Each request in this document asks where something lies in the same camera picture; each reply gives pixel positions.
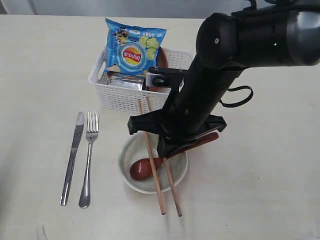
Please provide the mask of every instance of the white table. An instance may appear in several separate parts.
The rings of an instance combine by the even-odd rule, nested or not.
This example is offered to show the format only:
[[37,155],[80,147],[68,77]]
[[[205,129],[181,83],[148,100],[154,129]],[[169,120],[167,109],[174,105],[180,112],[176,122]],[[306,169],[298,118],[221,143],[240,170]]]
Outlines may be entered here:
[[[195,52],[201,19],[112,18],[168,28],[163,46]],[[189,169],[162,216],[156,195],[127,187],[117,158],[128,113],[100,110],[91,206],[78,207],[87,141],[79,145],[68,205],[60,195],[79,111],[99,110],[89,72],[106,42],[102,17],[0,15],[0,239],[304,239],[320,235],[320,67],[246,70],[248,104],[214,113],[228,127],[188,152]],[[248,93],[227,93],[225,102]]]

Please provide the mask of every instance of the chopstick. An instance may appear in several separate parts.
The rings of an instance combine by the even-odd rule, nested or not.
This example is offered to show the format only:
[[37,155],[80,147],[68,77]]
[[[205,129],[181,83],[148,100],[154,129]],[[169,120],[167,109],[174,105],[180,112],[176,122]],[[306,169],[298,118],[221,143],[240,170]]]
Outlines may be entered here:
[[[142,105],[141,105],[140,99],[138,99],[138,107],[139,107],[140,114],[143,114],[144,112],[142,110]],[[160,209],[161,209],[161,214],[165,215],[166,214],[166,207],[165,207],[164,198],[161,193],[161,188],[160,188],[157,170],[156,170],[156,166],[155,166],[154,156],[152,155],[149,135],[146,131],[144,131],[143,134],[144,134],[146,148],[147,148],[148,154],[149,154],[150,165],[151,165],[151,170],[152,170],[152,174],[153,174],[153,178],[154,178],[155,190],[156,190],[156,194],[158,196],[158,201],[159,201],[159,205],[160,205]]]
[[[152,107],[151,107],[150,100],[149,100],[149,98],[147,96],[145,97],[145,100],[146,100],[146,103],[148,105],[149,111],[151,112],[152,111]],[[180,204],[179,204],[179,197],[178,197],[178,194],[177,194],[176,186],[175,186],[174,181],[172,179],[169,163],[168,163],[168,160],[167,160],[166,157],[163,158],[163,163],[164,163],[166,174],[168,176],[168,180],[169,180],[169,184],[170,184],[173,200],[174,200],[174,203],[175,203],[176,211],[178,213],[178,216],[181,217],[182,216],[182,212],[181,212],[181,208],[180,208]]]

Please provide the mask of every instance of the bag of chips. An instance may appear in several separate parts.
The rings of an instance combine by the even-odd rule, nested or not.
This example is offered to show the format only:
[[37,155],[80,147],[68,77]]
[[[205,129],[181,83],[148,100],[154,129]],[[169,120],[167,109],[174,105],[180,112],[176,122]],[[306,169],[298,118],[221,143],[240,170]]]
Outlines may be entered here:
[[105,72],[138,75],[157,65],[166,29],[129,26],[107,18],[105,22],[109,28]]

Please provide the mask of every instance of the red wooden spoon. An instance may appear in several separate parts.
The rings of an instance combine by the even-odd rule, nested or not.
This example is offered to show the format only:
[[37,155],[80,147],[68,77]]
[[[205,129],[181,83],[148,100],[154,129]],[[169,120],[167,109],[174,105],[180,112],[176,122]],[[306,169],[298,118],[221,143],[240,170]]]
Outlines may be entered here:
[[[173,155],[169,155],[168,159],[175,156],[175,155],[183,153],[187,150],[194,149],[194,148],[199,147],[203,144],[212,142],[218,138],[219,138],[219,135],[216,132],[212,132],[212,133],[209,133],[209,134],[204,135],[202,137],[199,137],[193,145],[187,146],[184,149],[176,152]],[[155,157],[153,160],[154,160],[154,165],[155,165],[156,169],[158,169],[161,166],[161,164],[164,163],[163,159],[159,158],[159,157]],[[134,164],[132,164],[132,166],[130,167],[130,174],[131,174],[131,177],[137,181],[142,181],[144,179],[149,178],[152,175],[152,170],[151,170],[149,158],[140,159],[140,160],[136,161]]]

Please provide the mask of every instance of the stainless steel fork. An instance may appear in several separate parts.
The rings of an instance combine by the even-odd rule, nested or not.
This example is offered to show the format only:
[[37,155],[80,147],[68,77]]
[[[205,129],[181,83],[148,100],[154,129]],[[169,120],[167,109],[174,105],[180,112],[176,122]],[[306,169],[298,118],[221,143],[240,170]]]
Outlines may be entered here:
[[86,208],[90,205],[90,165],[91,154],[94,141],[98,138],[99,118],[97,112],[88,112],[87,127],[85,138],[88,140],[88,154],[86,157],[86,167],[83,179],[79,207]]

